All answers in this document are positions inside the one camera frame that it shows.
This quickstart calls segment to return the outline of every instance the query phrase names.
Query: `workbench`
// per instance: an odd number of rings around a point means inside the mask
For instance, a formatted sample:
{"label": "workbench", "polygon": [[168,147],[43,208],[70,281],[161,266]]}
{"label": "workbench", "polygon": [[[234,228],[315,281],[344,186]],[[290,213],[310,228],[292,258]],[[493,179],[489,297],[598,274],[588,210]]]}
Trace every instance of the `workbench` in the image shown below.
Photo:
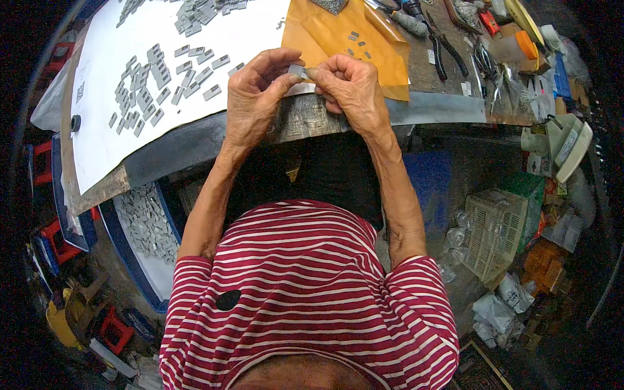
{"label": "workbench", "polygon": [[[461,82],[469,81],[473,86],[473,91],[479,96],[477,76],[468,51],[470,47],[465,40],[469,33],[452,23],[442,0],[434,0],[432,5],[423,3],[422,7],[423,10],[429,11],[439,30],[446,35],[448,41],[462,56],[468,67],[469,76],[465,79],[451,55],[446,50],[442,50],[442,61],[446,68],[448,80],[440,81],[435,67],[429,63],[427,58],[427,50],[432,48],[431,41],[428,38],[418,39],[397,26],[397,30],[406,38],[411,47],[408,64],[411,95],[417,96],[419,92],[447,94],[449,100],[460,100],[459,97],[462,97],[462,99],[480,102],[475,98],[463,98],[461,87]],[[64,187],[69,200],[67,206],[73,215],[78,215],[131,188],[214,159],[219,153],[225,137],[226,112],[219,112],[192,123],[178,126],[130,154],[113,171],[80,195],[74,166],[73,145],[70,139],[70,109],[74,74],[88,28],[89,24],[80,32],[74,46],[74,54],[69,59],[67,85],[62,104],[62,169]],[[492,84],[489,84],[489,89],[494,89]],[[529,113],[519,112],[517,106],[504,92],[501,93],[499,101],[490,114],[492,95],[492,93],[488,95],[483,107],[474,108],[475,111],[480,110],[481,116],[485,113],[487,123],[518,126],[533,124],[534,120],[529,116]],[[438,99],[440,96],[445,98],[444,95],[435,96]],[[409,109],[407,105],[392,104],[395,108],[390,108],[391,117],[393,114],[403,116],[404,111]],[[453,107],[449,107],[449,110],[455,112],[456,115],[462,115],[461,111]],[[472,112],[464,114],[465,122],[473,122],[470,119]],[[439,119],[435,121],[437,123],[445,122]],[[463,120],[453,120],[453,122],[463,122]],[[406,127],[408,126],[399,126],[394,129],[395,132],[407,133],[409,127],[408,129]],[[346,119],[327,112],[322,97],[315,94],[295,95],[285,98],[282,102],[278,117],[268,134],[268,140],[270,142],[287,142],[346,130],[348,130]]]}

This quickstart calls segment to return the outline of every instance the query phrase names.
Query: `person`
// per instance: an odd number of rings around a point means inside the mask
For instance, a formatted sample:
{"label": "person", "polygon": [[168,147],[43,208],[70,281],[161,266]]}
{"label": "person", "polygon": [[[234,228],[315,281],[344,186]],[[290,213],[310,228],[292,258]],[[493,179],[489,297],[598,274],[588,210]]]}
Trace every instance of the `person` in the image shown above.
{"label": "person", "polygon": [[[344,112],[354,132],[311,138],[319,144],[306,149],[294,195],[234,212],[222,235],[237,173],[302,81],[286,73],[305,65],[300,55],[263,51],[230,78],[225,140],[173,274],[165,387],[443,388],[459,358],[454,317],[374,65],[338,54],[308,69],[326,108]],[[254,184],[277,188],[252,176],[240,187],[249,197],[264,192]],[[374,250],[381,205],[389,273]]]}

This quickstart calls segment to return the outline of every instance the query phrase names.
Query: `workshop floor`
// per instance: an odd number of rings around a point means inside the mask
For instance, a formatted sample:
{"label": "workshop floor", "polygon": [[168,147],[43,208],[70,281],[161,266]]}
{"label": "workshop floor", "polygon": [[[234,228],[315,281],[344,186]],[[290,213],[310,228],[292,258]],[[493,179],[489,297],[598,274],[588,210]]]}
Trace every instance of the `workshop floor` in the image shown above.
{"label": "workshop floor", "polygon": [[[447,140],[444,149],[452,154],[449,213],[464,208],[469,193],[495,187],[501,178],[521,169],[522,152],[517,147]],[[156,313],[134,285],[101,222],[96,222],[96,230],[99,241],[89,258],[110,275],[108,283],[114,291],[114,300],[121,307],[135,307],[146,317],[163,324],[165,316]],[[440,257],[443,244],[444,235],[427,237],[427,250],[435,258]],[[382,265],[388,269],[388,244],[382,238],[376,243],[376,250]],[[457,278],[446,284],[446,289],[461,338],[472,326],[472,302],[483,295],[486,288],[466,267],[459,265],[451,268]]]}

